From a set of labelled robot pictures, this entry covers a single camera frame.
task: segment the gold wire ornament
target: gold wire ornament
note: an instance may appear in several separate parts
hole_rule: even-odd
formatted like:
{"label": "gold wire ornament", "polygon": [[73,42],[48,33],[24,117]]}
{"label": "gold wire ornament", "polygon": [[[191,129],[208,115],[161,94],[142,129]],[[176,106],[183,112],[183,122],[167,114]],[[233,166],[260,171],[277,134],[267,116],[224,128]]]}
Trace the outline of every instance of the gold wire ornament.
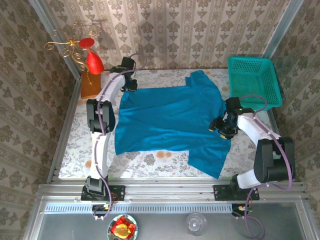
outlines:
{"label": "gold wire ornament", "polygon": [[[83,34],[83,32],[84,32],[83,23],[74,23],[70,26],[70,28],[71,28],[72,32],[75,32],[76,37],[68,36],[63,29],[57,28],[57,29],[54,29],[50,35],[52,37],[56,37],[56,36],[58,36],[59,33],[61,33],[63,35],[63,37],[65,39],[67,39],[67,41],[66,42],[48,41],[43,47],[44,47],[44,49],[50,51],[55,48],[56,44],[57,45],[64,45],[64,48],[59,51],[59,54],[64,58],[71,56],[71,58],[77,64],[79,64],[80,70],[86,71],[86,76],[87,76],[90,84],[92,84],[89,79],[89,76],[88,76],[89,67],[83,61],[81,61],[82,55],[77,52],[77,50],[78,51],[86,51],[87,50],[87,49],[83,49],[83,48],[79,47],[79,45],[78,45],[78,43],[80,42],[78,40],[78,38],[80,37],[80,34]],[[90,30],[86,34],[90,38],[93,38],[94,36],[96,36],[96,33],[92,30]]]}

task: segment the plate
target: plate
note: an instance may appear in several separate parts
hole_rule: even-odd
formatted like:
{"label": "plate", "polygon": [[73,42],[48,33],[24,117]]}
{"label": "plate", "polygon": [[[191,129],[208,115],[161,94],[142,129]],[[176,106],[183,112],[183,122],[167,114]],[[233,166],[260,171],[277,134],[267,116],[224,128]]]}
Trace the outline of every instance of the plate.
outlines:
{"label": "plate", "polygon": [[[128,221],[130,221],[131,223],[135,224],[134,234],[133,234],[132,237],[130,237],[129,239],[127,239],[127,238],[121,239],[120,237],[115,236],[115,235],[111,232],[112,227],[114,226],[114,224],[116,223],[116,221],[118,221],[119,218],[121,218],[121,216],[124,216]],[[118,216],[116,216],[114,219],[112,219],[112,221],[109,223],[108,232],[107,232],[108,240],[136,240],[136,239],[137,239],[137,236],[138,236],[138,225],[137,225],[137,222],[136,222],[136,220],[135,220],[132,216],[130,216],[130,215],[128,215],[128,214],[118,215]]]}

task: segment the wooden block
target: wooden block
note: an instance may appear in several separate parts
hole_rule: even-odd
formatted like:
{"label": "wooden block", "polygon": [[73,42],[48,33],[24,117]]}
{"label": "wooden block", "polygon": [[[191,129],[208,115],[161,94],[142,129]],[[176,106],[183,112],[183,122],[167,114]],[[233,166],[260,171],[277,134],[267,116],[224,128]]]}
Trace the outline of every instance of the wooden block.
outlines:
{"label": "wooden block", "polygon": [[89,99],[96,97],[101,91],[100,74],[94,75],[86,71],[81,73],[81,98]]}

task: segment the red and yellow wrapper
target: red and yellow wrapper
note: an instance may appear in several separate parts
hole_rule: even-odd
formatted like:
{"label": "red and yellow wrapper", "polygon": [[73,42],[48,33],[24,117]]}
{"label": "red and yellow wrapper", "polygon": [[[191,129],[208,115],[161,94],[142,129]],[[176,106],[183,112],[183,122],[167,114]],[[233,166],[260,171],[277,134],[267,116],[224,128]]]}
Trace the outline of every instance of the red and yellow wrapper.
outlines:
{"label": "red and yellow wrapper", "polygon": [[135,230],[136,225],[127,221],[125,216],[121,216],[111,228],[111,232],[121,239],[130,239]]}

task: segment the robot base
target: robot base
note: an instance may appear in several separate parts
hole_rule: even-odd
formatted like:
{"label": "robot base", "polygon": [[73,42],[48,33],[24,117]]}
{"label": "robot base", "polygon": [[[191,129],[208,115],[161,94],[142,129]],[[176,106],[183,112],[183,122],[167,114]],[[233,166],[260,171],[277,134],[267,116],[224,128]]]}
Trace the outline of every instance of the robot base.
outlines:
{"label": "robot base", "polygon": [[[245,201],[247,199],[250,188],[241,189],[238,185],[237,175],[232,177],[229,185],[213,185],[216,201]],[[255,201],[260,199],[257,189],[251,194],[251,199]]]}
{"label": "robot base", "polygon": [[[125,200],[126,187],[124,185],[110,185],[109,188],[111,191],[113,202],[123,202]],[[86,186],[84,186],[82,188],[81,201],[109,202],[109,196],[108,194],[100,195],[89,192]]]}

